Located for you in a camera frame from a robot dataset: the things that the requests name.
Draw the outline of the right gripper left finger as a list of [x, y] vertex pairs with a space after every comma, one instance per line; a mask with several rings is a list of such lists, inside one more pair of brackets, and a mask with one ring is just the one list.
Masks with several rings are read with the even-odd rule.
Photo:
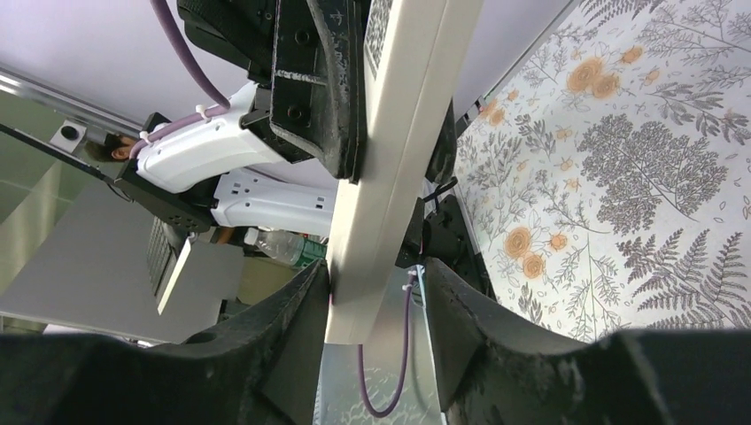
[[317, 261], [272, 296], [180, 344], [3, 336], [4, 424], [309, 424], [329, 271]]

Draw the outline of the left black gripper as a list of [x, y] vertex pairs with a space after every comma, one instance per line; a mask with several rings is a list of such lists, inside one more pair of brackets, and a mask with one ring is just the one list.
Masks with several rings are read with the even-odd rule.
[[[360, 178], [368, 140], [363, 1], [276, 1], [272, 73], [240, 128], [294, 164], [316, 158], [338, 180]], [[457, 156], [449, 102], [425, 177], [447, 184]]]

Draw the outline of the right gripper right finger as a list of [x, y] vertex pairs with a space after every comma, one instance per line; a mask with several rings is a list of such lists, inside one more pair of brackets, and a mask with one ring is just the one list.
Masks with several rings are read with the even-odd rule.
[[496, 304], [438, 259], [425, 303], [451, 424], [747, 424], [746, 329], [626, 329], [585, 344]]

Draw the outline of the white remote control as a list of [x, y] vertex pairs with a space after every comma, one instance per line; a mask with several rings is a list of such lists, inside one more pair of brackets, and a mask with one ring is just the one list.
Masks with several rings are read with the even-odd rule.
[[483, 4], [375, 1], [364, 40], [368, 140], [341, 182], [327, 261], [325, 340], [363, 344], [374, 327]]

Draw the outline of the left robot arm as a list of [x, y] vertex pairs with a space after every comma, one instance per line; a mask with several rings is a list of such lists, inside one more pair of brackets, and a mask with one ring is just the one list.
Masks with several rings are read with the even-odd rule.
[[183, 30], [154, 9], [193, 74], [189, 43], [249, 71], [126, 154], [116, 186], [170, 228], [388, 235], [450, 177], [455, 2], [181, 1]]

